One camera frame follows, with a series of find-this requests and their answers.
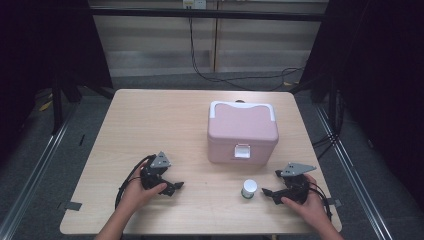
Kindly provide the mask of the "pink plastic storage box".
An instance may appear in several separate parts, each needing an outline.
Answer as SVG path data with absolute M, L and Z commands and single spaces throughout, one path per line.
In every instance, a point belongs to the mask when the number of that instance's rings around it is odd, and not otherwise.
M 278 141 L 274 108 L 264 103 L 213 101 L 207 129 L 208 160 L 264 165 Z

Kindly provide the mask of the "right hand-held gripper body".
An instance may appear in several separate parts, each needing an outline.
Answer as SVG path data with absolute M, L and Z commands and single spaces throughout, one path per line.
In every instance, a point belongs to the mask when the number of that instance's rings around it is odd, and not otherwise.
M 309 181 L 305 173 L 315 169 L 316 167 L 311 165 L 289 163 L 284 169 L 276 170 L 276 176 L 283 179 L 287 189 L 283 197 L 303 204 L 309 192 Z

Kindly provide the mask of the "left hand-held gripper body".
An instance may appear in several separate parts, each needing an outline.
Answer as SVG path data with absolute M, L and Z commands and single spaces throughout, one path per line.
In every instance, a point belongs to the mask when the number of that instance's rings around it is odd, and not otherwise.
M 171 166 L 164 152 L 150 155 L 144 161 L 140 177 L 144 189 L 152 189 L 162 183 L 166 184 L 165 191 L 172 190 L 172 184 L 162 178 L 162 174 Z

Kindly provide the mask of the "black metal stand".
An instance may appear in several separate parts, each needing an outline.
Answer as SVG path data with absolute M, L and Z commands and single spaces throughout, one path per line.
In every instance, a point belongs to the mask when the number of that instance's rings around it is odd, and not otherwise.
M 332 134 L 339 135 L 340 127 L 337 121 L 337 86 L 335 78 L 329 74 L 320 74 L 309 80 L 301 80 L 289 92 L 295 95 L 307 89 L 311 90 L 310 98 L 313 103 L 322 103 L 325 98 L 328 99 L 328 123 L 330 130 Z
M 71 103 L 77 103 L 82 95 L 77 83 L 71 77 L 55 76 L 52 82 L 52 103 L 54 113 L 54 125 L 52 134 L 55 135 L 64 123 L 62 95 Z

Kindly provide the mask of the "person's right hand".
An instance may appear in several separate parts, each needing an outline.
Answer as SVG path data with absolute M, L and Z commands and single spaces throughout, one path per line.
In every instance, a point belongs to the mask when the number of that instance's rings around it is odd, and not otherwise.
M 332 226 L 332 224 L 326 215 L 321 197 L 317 193 L 316 180 L 309 174 L 305 174 L 305 177 L 310 187 L 306 201 L 303 204 L 299 204 L 286 197 L 282 197 L 281 201 L 299 214 L 314 230 L 322 232 L 327 226 Z

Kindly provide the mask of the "black horizontal bar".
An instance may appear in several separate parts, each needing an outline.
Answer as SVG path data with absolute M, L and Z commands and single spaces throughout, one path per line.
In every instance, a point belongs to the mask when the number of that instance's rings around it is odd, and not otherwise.
M 281 20 L 323 22 L 329 19 L 324 14 L 310 13 L 278 13 L 229 10 L 190 10 L 190 9 L 151 9 L 151 8 L 90 8 L 93 15 L 100 16 L 137 16 L 137 17 L 180 17 L 180 18 L 214 18 L 214 19 L 247 19 L 247 20 Z

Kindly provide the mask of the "metal floor rail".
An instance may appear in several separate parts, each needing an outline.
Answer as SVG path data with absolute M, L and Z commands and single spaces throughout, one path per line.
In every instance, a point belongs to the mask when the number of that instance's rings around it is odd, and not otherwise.
M 330 146 L 334 149 L 377 238 L 379 240 L 394 240 L 386 221 L 372 200 L 346 148 L 330 127 L 329 115 L 320 105 L 317 105 L 315 109 L 326 132 L 326 137 L 330 141 Z
M 71 104 L 65 117 L 59 121 L 59 126 L 53 127 L 48 142 L 42 148 L 42 152 L 37 155 L 36 164 L 25 176 L 25 184 L 19 190 L 19 195 L 0 224 L 0 240 L 12 240 L 77 108 L 77 104 Z

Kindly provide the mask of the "white bottle with green label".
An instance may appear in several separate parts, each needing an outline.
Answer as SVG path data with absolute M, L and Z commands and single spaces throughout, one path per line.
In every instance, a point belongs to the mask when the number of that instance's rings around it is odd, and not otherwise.
M 258 185 L 255 180 L 247 179 L 244 181 L 241 196 L 245 199 L 252 199 L 257 191 Z

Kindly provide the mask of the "black curtain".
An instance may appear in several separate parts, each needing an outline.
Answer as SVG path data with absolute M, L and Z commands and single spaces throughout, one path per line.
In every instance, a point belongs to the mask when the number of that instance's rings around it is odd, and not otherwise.
M 302 80 L 340 90 L 424 208 L 424 0 L 328 0 Z
M 88 0 L 0 0 L 0 166 L 18 145 L 36 93 L 113 86 Z

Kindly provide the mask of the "white wall socket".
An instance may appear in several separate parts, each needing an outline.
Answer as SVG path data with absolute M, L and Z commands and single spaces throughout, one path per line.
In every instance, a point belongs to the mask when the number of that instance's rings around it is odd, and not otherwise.
M 206 0 L 182 0 L 184 9 L 197 9 L 197 10 L 206 10 L 207 1 Z

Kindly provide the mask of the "person's left hand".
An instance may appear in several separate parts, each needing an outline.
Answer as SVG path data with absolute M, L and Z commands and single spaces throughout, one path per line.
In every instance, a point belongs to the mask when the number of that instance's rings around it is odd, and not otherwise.
M 158 195 L 166 189 L 166 183 L 161 183 L 150 189 L 145 189 L 142 186 L 140 172 L 144 166 L 145 163 L 142 163 L 140 166 L 138 166 L 130 177 L 118 204 L 118 210 L 122 210 L 132 215 L 134 212 L 145 206 L 152 197 Z

